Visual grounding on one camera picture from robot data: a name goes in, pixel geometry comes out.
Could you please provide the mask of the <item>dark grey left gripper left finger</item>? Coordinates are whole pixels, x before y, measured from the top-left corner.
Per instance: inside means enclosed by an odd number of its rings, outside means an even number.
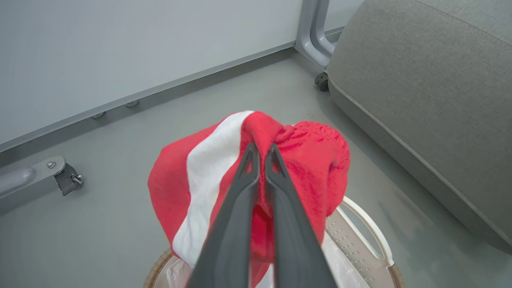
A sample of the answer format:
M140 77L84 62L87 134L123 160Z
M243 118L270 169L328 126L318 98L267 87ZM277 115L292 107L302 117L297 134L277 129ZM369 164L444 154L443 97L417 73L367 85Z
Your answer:
M190 288L248 288L251 224L258 198L260 155L250 143L194 267Z

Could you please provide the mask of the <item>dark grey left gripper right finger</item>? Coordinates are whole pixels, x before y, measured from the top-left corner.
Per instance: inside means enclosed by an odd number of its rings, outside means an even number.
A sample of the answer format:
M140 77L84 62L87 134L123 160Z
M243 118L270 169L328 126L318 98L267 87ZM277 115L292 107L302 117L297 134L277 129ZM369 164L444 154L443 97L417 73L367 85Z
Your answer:
M274 281L277 288L335 288L282 155L272 144L265 158L266 199L274 219Z

